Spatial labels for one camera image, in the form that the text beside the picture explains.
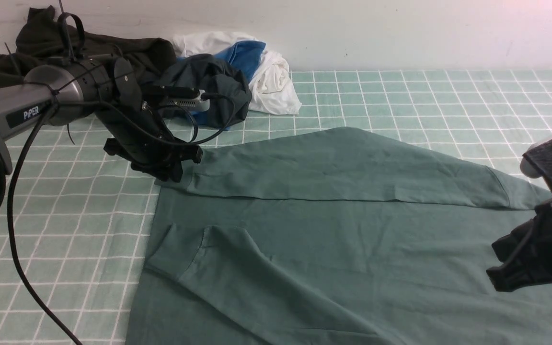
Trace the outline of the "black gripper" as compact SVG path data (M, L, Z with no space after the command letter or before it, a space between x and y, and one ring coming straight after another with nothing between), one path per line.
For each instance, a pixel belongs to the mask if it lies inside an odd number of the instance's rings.
M202 161L202 148L176 138L162 116L149 108L136 111L99 101L95 115L112 135L104 145L106 153L129 161L132 170L154 174L163 182L179 183L184 161Z
M552 281L552 203L535 208L535 216L492 244L501 263L486 269L497 292Z

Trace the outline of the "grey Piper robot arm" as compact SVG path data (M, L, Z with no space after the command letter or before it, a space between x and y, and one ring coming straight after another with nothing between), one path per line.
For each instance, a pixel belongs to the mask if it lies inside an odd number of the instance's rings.
M136 81L131 64L111 54L53 57L31 70L19 85L0 88L0 207L5 196L12 201L15 186L6 176L17 176L22 162L12 168L6 141L30 130L22 156L26 156L39 129L46 124L67 126L96 114L112 134L105 152L123 158L136 170L162 181L179 182L182 162L199 163L200 141L173 136L159 111L207 111L217 101L235 106L230 97L193 88L147 86ZM552 194L552 136L532 145L524 154L521 172L541 178ZM552 283L552 198L535 207L535 217L496 240L493 251L500 261L486 272L499 292Z

